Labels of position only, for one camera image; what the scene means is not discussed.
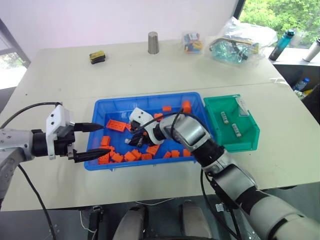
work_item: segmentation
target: green plastic bin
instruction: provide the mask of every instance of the green plastic bin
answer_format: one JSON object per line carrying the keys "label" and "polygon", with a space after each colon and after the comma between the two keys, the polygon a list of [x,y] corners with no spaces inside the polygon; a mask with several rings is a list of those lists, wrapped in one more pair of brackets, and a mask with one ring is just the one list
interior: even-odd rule
{"label": "green plastic bin", "polygon": [[[248,111],[249,116],[240,116],[237,97],[240,95],[205,97],[203,99],[216,142],[223,145],[228,152],[256,150],[260,129],[250,111]],[[224,123],[221,112],[225,112],[228,124]],[[237,125],[241,137],[236,136],[232,124]]]}

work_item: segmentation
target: transparent bag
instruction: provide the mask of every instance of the transparent bag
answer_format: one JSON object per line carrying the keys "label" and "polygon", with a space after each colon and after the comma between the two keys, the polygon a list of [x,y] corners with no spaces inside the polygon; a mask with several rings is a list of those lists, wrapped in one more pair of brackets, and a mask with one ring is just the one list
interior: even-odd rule
{"label": "transparent bag", "polygon": [[263,51],[278,40],[277,32],[266,26],[241,23],[230,18],[218,36],[207,46],[206,54],[230,64],[256,61]]}

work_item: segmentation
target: blue plastic bin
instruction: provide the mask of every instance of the blue plastic bin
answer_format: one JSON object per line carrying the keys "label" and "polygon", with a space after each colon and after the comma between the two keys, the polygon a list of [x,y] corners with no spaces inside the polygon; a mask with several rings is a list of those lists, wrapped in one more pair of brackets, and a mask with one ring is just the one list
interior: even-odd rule
{"label": "blue plastic bin", "polygon": [[[134,108],[138,107],[151,115],[162,113],[162,107],[171,106],[173,112],[177,112],[184,101],[190,101],[192,114],[199,117],[203,123],[208,126],[206,111],[202,103],[201,97],[197,92],[175,93],[165,95],[138,96],[125,98],[102,99],[96,101],[94,105],[92,122],[106,126],[110,119],[129,123],[129,115]],[[87,145],[87,150],[99,148],[103,136],[110,136],[110,146],[115,147],[115,152],[121,155],[128,151],[138,149],[141,153],[146,153],[148,146],[141,148],[130,146],[125,143],[125,139],[131,139],[133,136],[127,129],[124,132],[115,131],[104,128],[95,132],[91,132]],[[138,160],[131,162],[98,164],[98,160],[86,161],[84,167],[87,170],[115,169],[121,167],[132,167],[140,165],[156,165],[164,163],[174,163],[182,161],[194,161],[194,157],[183,157],[184,147],[173,140],[165,140],[159,147],[155,156],[151,160]],[[167,151],[178,150],[181,157],[163,158]]]}

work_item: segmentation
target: white bottle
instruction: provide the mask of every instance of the white bottle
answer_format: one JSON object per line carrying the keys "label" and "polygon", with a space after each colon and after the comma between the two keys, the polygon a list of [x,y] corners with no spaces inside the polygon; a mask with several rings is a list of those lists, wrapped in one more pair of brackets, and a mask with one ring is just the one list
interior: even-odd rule
{"label": "white bottle", "polygon": [[320,37],[314,41],[311,47],[308,49],[307,54],[303,60],[310,62],[320,52]]}

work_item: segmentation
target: cable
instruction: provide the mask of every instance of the cable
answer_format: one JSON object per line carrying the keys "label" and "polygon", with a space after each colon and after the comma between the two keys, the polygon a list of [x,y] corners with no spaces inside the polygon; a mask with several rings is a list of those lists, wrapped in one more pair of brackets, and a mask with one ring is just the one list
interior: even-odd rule
{"label": "cable", "polygon": [[[49,102],[40,102],[40,103],[36,103],[36,104],[33,104],[33,105],[30,105],[30,106],[27,106],[19,111],[17,111],[15,114],[13,114],[11,117],[8,118],[8,120],[6,120],[1,126],[0,126],[0,129],[3,129],[5,128],[16,116],[18,116],[19,114],[23,113],[24,111],[26,110],[29,110],[29,109],[32,109],[34,107],[38,107],[38,106],[43,106],[43,105],[55,105],[55,106],[58,106],[58,105],[62,105],[60,102],[52,102],[52,101],[49,101]],[[46,217],[46,220],[48,222],[48,225],[49,225],[49,228],[50,228],[50,231],[51,231],[51,234],[52,234],[52,239],[53,240],[56,240],[57,237],[56,237],[56,233],[55,233],[55,229],[52,225],[52,222],[51,222],[51,219],[50,219],[50,216],[49,216],[49,213],[46,209],[46,206],[44,204],[44,202],[42,201],[41,197],[40,197],[40,194],[38,193],[38,191],[36,190],[35,186],[33,185],[33,183],[31,182],[28,174],[26,173],[26,171],[23,169],[23,167],[19,164],[18,165],[18,168],[21,170],[21,172],[23,173],[25,179],[27,180],[27,182],[29,183],[30,187],[32,188],[33,192],[35,193],[36,197],[38,198],[39,202],[40,202],[40,205],[42,207],[42,210],[44,212],[44,215]]]}
{"label": "cable", "polygon": [[50,219],[50,216],[49,216],[49,213],[44,205],[44,202],[42,201],[38,191],[36,190],[35,186],[32,184],[29,176],[27,175],[26,171],[23,169],[23,167],[19,164],[18,165],[18,168],[21,170],[21,172],[23,173],[23,175],[25,176],[25,179],[27,180],[27,182],[29,183],[30,187],[32,188],[32,190],[34,191],[36,197],[38,198],[40,204],[41,204],[41,207],[44,211],[44,214],[45,214],[45,217],[46,217],[46,220],[48,222],[48,225],[49,225],[49,228],[50,228],[50,231],[51,231],[51,234],[52,234],[52,239],[53,240],[57,240],[57,237],[56,237],[56,233],[55,233],[55,229],[54,229],[54,226],[52,225],[52,222],[51,222],[51,219]]}
{"label": "cable", "polygon": [[171,129],[170,129],[170,136],[171,136],[172,140],[175,141],[175,142],[178,143],[178,144],[180,144],[180,142],[177,141],[177,140],[175,139],[175,137],[174,137],[174,127],[175,127],[175,124],[176,124],[176,122],[177,122],[177,120],[178,120],[179,115],[180,115],[183,111],[184,111],[184,109],[181,108],[181,109],[178,111],[178,113],[175,115],[174,120],[173,120],[172,125],[171,125]]}
{"label": "cable", "polygon": [[32,109],[34,107],[43,106],[43,105],[55,105],[55,106],[58,106],[58,105],[62,105],[62,104],[60,102],[48,101],[48,102],[40,102],[40,103],[36,103],[36,104],[30,105],[30,106],[27,106],[27,107],[17,111],[11,117],[9,117],[9,119],[7,121],[5,121],[0,126],[0,129],[5,128],[8,125],[8,123],[10,123],[16,116],[18,116],[19,114],[23,113],[24,111],[27,111],[27,110]]}
{"label": "cable", "polygon": [[156,205],[163,204],[165,202],[171,201],[173,199],[176,199],[176,198],[172,197],[172,198],[169,198],[169,199],[166,199],[166,200],[163,200],[163,201],[159,201],[159,202],[156,202],[156,203],[143,203],[143,202],[140,202],[140,201],[135,201],[135,203],[152,207],[152,206],[156,206]]}
{"label": "cable", "polygon": [[233,225],[234,225],[234,228],[235,228],[235,232],[236,232],[236,235],[240,238],[241,238],[241,233],[240,233],[240,229],[239,229],[239,226],[237,224],[237,219],[236,219],[236,216],[235,216],[235,212],[232,208],[229,208],[229,211],[230,211],[230,215],[231,215],[231,218],[232,218],[232,222],[233,222]]}
{"label": "cable", "polygon": [[208,197],[206,195],[205,192],[205,187],[204,187],[204,171],[201,169],[201,173],[200,173],[200,183],[201,183],[201,190],[202,190],[202,194],[205,200],[205,203],[207,204],[207,206],[209,207],[209,210],[211,211],[211,213],[213,214],[213,216],[216,218],[216,220],[218,221],[218,223],[221,224],[221,226],[223,226],[235,239],[237,240],[241,240],[241,238],[239,238],[234,231],[232,231],[227,224],[219,217],[219,215],[217,214],[217,212],[212,208],[212,206],[209,203]]}
{"label": "cable", "polygon": [[94,240],[94,239],[95,239],[96,232],[97,232],[97,229],[94,230],[94,231],[92,231],[92,230],[90,230],[89,228],[86,228],[86,227],[84,226],[84,223],[82,222],[82,214],[81,214],[81,211],[80,211],[79,213],[80,213],[81,226],[83,227],[84,230],[87,230],[88,232],[93,233],[91,240]]}
{"label": "cable", "polygon": [[[206,173],[204,173],[204,176],[205,176],[205,178],[207,179],[207,181],[210,183],[211,182],[211,180],[209,179],[209,176],[206,174]],[[237,224],[237,220],[236,220],[236,216],[235,216],[235,213],[234,213],[234,211],[233,211],[233,209],[232,208],[227,208],[228,210],[229,210],[229,212],[230,212],[230,216],[231,216],[231,218],[232,218],[232,222],[233,222],[233,225],[234,225],[234,228],[235,228],[235,232],[236,232],[236,235],[241,239],[241,234],[240,234],[240,230],[239,230],[239,226],[238,226],[238,224]]]}
{"label": "cable", "polygon": [[134,130],[131,132],[131,134],[136,134],[138,132],[140,132],[141,130],[143,130],[146,126],[152,124],[153,122],[159,120],[159,119],[162,119],[162,118],[165,118],[165,117],[168,117],[168,116],[172,116],[172,115],[175,115],[175,114],[183,114],[183,115],[187,115],[189,117],[192,117],[193,119],[197,120],[203,127],[205,130],[208,131],[208,128],[207,126],[200,120],[200,118],[198,118],[196,115],[193,115],[192,113],[187,113],[187,112],[182,112],[182,113],[179,113],[179,112],[170,112],[170,113],[167,113],[167,114],[163,114],[161,116],[158,116],[154,119],[152,119],[151,121],[148,121],[147,123],[143,124],[142,126],[140,126],[138,129]]}

